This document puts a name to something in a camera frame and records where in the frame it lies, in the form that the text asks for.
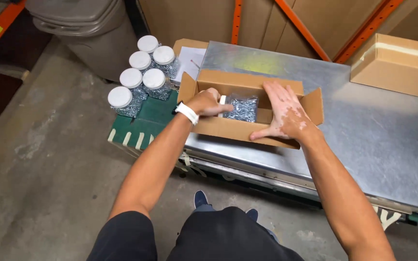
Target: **sheet of paper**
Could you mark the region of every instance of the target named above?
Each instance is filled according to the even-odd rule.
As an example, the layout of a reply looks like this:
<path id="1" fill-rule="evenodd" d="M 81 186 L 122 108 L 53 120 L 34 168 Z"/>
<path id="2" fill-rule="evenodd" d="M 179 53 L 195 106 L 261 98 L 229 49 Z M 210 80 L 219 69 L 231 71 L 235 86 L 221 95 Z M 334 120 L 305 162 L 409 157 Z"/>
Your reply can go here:
<path id="1" fill-rule="evenodd" d="M 180 62 L 180 69 L 178 70 L 177 76 L 175 77 L 176 82 L 182 81 L 183 72 L 189 74 L 194 80 L 199 73 L 199 68 L 202 64 L 202 59 L 206 54 L 206 49 L 182 47 L 178 61 Z"/>

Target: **wristwatch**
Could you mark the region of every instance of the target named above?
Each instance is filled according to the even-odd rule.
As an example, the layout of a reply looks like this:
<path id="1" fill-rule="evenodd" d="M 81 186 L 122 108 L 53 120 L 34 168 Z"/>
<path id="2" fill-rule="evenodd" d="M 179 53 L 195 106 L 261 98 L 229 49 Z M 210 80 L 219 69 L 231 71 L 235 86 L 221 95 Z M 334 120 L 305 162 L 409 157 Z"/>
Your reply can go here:
<path id="1" fill-rule="evenodd" d="M 193 125 L 196 125 L 198 123 L 199 115 L 197 115 L 190 107 L 183 104 L 183 101 L 179 102 L 177 104 L 177 107 L 173 111 L 174 114 L 177 114 L 177 112 L 179 112 L 179 113 L 185 115 L 187 118 L 189 118 L 189 120 L 191 121 L 191 123 L 193 123 Z"/>

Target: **stainless steel table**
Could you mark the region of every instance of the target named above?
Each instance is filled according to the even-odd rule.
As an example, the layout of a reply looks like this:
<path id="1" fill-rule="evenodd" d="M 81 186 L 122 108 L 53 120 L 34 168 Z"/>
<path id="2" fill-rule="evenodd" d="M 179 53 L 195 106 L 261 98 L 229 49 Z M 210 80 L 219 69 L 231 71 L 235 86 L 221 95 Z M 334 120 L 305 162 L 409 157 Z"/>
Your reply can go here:
<path id="1" fill-rule="evenodd" d="M 201 69 L 298 80 L 305 93 L 322 87 L 325 122 L 319 128 L 364 193 L 373 204 L 418 211 L 417 97 L 351 83 L 347 65 L 219 42 L 209 43 Z M 301 150 L 194 133 L 185 148 L 192 164 L 202 159 L 200 167 L 236 178 L 259 175 L 272 187 L 318 200 Z"/>

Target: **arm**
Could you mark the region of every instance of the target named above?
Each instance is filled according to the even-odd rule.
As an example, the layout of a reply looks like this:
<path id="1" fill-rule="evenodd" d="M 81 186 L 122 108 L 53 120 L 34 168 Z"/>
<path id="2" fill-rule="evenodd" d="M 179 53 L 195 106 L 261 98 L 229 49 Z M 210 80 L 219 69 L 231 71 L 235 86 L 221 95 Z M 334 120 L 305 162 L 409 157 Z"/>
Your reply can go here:
<path id="1" fill-rule="evenodd" d="M 187 106 L 197 115 L 213 116 L 232 110 L 232 105 L 219 105 L 220 94 L 210 88 L 198 93 Z M 189 119 L 177 113 L 164 130 L 143 151 L 125 177 L 109 219 L 126 211 L 149 212 L 164 190 L 183 146 L 193 127 Z"/>
<path id="2" fill-rule="evenodd" d="M 269 128 L 251 134 L 296 139 L 322 202 L 330 227 L 350 260 L 395 260 L 380 221 L 356 181 L 328 147 L 289 86 L 264 83 L 274 111 Z"/>

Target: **shoe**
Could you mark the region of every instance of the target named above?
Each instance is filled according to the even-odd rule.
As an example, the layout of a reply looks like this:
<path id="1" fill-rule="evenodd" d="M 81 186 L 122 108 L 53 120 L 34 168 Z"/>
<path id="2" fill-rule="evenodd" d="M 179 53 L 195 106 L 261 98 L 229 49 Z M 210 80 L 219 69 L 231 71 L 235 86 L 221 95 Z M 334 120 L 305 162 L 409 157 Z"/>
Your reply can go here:
<path id="1" fill-rule="evenodd" d="M 246 214 L 248 217 L 250 217 L 254 222 L 257 222 L 257 217 L 259 216 L 259 213 L 255 209 L 248 209 L 246 211 Z"/>
<path id="2" fill-rule="evenodd" d="M 196 191 L 194 194 L 194 209 L 201 205 L 209 205 L 206 194 L 202 190 Z"/>

